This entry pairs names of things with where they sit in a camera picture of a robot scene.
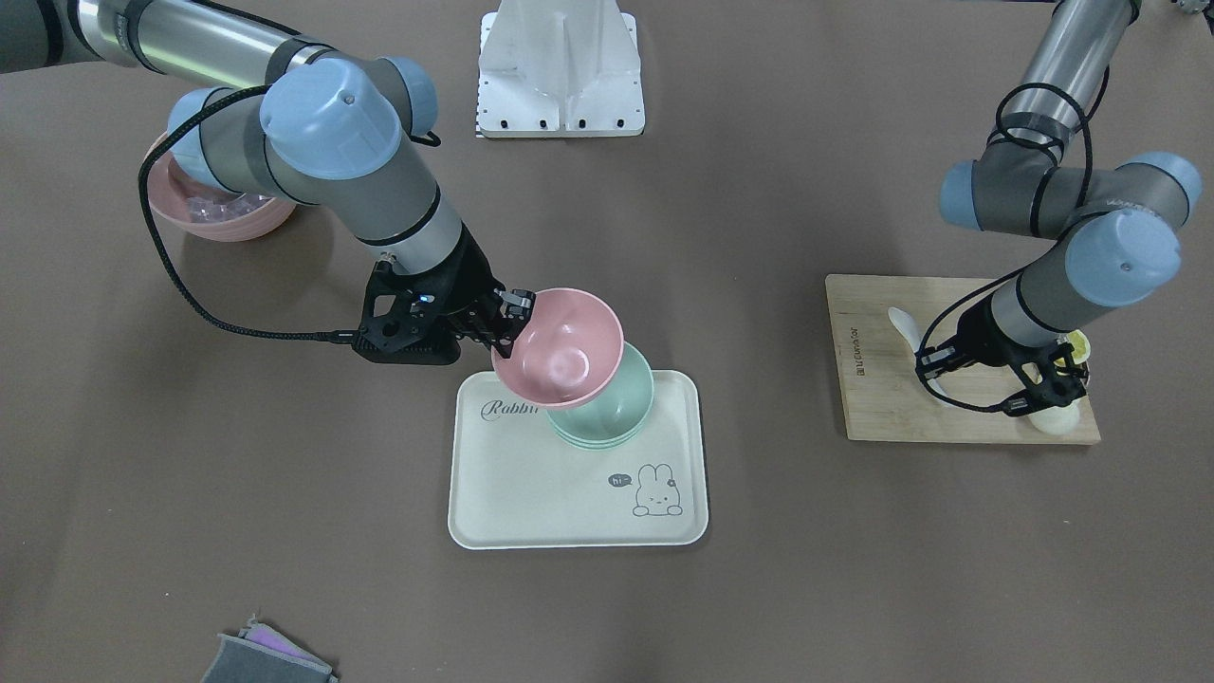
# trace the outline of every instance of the white spoon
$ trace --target white spoon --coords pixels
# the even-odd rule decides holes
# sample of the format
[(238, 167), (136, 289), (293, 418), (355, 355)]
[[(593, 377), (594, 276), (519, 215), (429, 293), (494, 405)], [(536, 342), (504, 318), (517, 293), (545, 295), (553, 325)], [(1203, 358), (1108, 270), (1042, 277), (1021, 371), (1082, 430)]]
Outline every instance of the white spoon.
[[(919, 334), (919, 324), (915, 323), (913, 317), (910, 317), (910, 313), (903, 311), (902, 308), (890, 306), (890, 309), (887, 312), (890, 315), (890, 321), (894, 323), (894, 328), (897, 329), (898, 332), (902, 334), (902, 337), (907, 340), (907, 346), (910, 347), (910, 354), (912, 355), (918, 354), (919, 345), (923, 343), (923, 335)], [(937, 382), (936, 380), (929, 380), (927, 387), (931, 387), (932, 389), (938, 392), (941, 397), (948, 397), (948, 393), (944, 392), (944, 388), (941, 387), (940, 382)], [(935, 402), (942, 406), (948, 405), (944, 402), (936, 399), (935, 397), (932, 397), (932, 399), (935, 399)]]

